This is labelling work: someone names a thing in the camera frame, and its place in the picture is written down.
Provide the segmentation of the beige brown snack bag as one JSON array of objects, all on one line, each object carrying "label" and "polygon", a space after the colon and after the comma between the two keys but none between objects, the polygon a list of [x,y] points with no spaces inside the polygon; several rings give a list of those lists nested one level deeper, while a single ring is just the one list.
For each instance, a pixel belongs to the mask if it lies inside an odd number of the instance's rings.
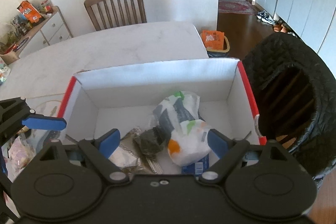
[{"label": "beige brown snack bag", "polygon": [[145,156],[135,137],[139,137],[141,130],[135,127],[121,140],[119,146],[108,158],[114,165],[130,176],[134,174],[163,174],[157,158]]}]

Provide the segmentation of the white green tissue pack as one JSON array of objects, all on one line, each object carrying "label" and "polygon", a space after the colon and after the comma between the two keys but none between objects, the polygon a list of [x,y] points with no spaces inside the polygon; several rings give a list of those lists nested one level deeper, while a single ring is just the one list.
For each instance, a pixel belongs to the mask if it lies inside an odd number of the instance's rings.
[{"label": "white green tissue pack", "polygon": [[153,118],[163,133],[163,141],[174,164],[183,167],[209,154],[211,126],[199,117],[200,96],[178,91],[161,101]]}]

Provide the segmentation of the blue white snack packet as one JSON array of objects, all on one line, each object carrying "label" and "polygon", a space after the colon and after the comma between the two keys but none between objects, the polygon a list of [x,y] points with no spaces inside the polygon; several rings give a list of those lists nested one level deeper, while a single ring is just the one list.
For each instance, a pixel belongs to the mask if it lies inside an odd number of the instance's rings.
[{"label": "blue white snack packet", "polygon": [[191,174],[193,176],[200,176],[204,171],[209,168],[209,155],[199,161],[192,163],[188,166],[183,166],[181,168],[181,174]]}]

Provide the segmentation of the clear bag dark dried food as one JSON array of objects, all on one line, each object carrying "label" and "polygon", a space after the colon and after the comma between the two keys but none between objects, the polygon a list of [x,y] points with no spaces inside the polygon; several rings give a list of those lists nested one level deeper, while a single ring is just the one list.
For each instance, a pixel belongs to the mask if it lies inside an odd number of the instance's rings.
[{"label": "clear bag dark dried food", "polygon": [[164,145],[169,141],[171,133],[163,131],[160,127],[154,127],[140,133],[135,133],[134,141],[139,150],[145,156],[155,156],[163,150]]}]

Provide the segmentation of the pink white snack bag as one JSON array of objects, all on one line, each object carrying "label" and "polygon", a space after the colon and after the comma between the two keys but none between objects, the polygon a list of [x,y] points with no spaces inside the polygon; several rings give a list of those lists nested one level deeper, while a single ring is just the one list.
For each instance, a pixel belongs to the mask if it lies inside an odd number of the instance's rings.
[{"label": "pink white snack bag", "polygon": [[9,149],[9,160],[13,169],[13,176],[17,177],[35,155],[34,147],[26,139],[18,136]]}]

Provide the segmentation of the white patterned plastic bag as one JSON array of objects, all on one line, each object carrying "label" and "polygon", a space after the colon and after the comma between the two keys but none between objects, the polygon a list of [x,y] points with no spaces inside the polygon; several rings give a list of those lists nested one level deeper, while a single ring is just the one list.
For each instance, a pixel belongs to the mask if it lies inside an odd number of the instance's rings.
[{"label": "white patterned plastic bag", "polygon": [[2,85],[8,78],[11,69],[7,66],[7,64],[0,58],[0,85]]}]

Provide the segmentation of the red white cardboard box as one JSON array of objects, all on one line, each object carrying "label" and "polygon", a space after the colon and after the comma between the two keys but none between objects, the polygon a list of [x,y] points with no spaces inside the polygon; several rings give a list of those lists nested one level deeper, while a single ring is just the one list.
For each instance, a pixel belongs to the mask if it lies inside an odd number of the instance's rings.
[{"label": "red white cardboard box", "polygon": [[145,126],[154,108],[178,91],[201,98],[199,114],[231,139],[258,144],[258,114],[243,64],[198,59],[125,65],[80,72],[71,79],[59,114],[73,140],[96,139],[111,129],[126,135]]}]

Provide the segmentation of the white wooden side cabinet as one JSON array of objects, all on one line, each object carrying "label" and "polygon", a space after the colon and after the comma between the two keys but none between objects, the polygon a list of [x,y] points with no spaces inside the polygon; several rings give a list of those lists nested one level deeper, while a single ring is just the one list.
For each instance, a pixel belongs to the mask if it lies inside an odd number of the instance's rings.
[{"label": "white wooden side cabinet", "polygon": [[45,20],[41,24],[33,27],[17,43],[10,46],[5,54],[1,54],[1,59],[7,65],[46,47],[72,38],[59,7],[53,6],[52,9],[53,13],[45,15]]}]

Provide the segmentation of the black padded chair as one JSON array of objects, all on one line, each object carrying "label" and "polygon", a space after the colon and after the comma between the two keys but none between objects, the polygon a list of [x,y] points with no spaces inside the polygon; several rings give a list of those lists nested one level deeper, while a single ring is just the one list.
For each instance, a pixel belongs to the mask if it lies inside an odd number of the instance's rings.
[{"label": "black padded chair", "polygon": [[316,180],[335,168],[335,78],[299,38],[273,33],[243,60],[259,130],[279,139]]}]

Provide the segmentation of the orange lined waste bin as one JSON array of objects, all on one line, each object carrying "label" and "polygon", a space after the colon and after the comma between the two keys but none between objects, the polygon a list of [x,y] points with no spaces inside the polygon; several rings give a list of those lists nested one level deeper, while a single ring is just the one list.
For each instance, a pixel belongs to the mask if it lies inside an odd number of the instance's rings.
[{"label": "orange lined waste bin", "polygon": [[228,57],[230,42],[224,32],[203,30],[201,39],[210,58]]}]

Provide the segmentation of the orange snack bag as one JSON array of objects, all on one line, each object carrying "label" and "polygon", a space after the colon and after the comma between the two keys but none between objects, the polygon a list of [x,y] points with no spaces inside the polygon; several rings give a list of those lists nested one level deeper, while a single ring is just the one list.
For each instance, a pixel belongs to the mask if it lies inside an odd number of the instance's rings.
[{"label": "orange snack bag", "polygon": [[42,18],[39,11],[27,0],[22,1],[17,10],[31,23],[38,23]]}]

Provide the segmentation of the wooden dining chair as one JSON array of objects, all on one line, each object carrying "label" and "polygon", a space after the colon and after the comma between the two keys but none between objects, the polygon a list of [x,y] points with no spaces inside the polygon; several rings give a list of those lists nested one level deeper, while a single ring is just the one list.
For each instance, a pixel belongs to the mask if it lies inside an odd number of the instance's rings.
[{"label": "wooden dining chair", "polygon": [[147,22],[143,0],[85,0],[96,31]]}]

